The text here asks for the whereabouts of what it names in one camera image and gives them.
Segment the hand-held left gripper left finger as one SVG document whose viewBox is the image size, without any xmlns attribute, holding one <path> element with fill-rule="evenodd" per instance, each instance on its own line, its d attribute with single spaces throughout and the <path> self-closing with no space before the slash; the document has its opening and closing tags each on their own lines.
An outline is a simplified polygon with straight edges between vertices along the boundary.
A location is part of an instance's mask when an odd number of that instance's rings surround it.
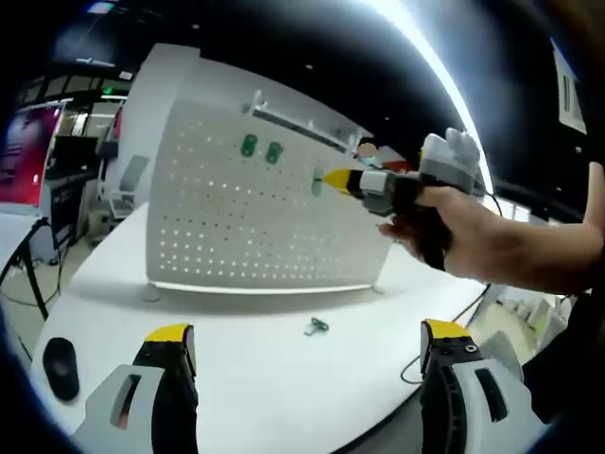
<svg viewBox="0 0 605 454">
<path fill-rule="evenodd" d="M 194 326 L 153 331 L 133 362 L 87 397 L 74 445 L 83 453 L 197 453 L 196 375 Z"/>
</svg>

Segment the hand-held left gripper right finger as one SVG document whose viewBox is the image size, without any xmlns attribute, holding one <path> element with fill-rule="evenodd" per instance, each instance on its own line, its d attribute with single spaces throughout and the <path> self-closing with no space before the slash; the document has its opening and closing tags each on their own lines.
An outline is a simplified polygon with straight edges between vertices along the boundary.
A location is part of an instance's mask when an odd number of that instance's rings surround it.
<svg viewBox="0 0 605 454">
<path fill-rule="evenodd" d="M 422 452 L 527 453 L 547 425 L 501 331 L 478 345 L 454 322 L 421 324 Z"/>
</svg>

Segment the person's right hand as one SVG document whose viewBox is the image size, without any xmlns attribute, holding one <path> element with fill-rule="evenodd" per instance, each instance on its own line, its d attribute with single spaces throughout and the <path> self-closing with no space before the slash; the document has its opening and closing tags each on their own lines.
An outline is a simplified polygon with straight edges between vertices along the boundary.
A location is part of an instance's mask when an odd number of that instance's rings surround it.
<svg viewBox="0 0 605 454">
<path fill-rule="evenodd" d="M 415 211 L 396 215 L 378 226 L 383 236 L 400 243 L 415 259 L 434 268 L 428 249 L 440 244 L 439 231 L 448 233 L 440 248 L 441 270 L 458 278 L 479 278 L 473 230 L 480 222 L 482 207 L 460 191 L 447 186 L 426 187 L 417 196 Z"/>
</svg>

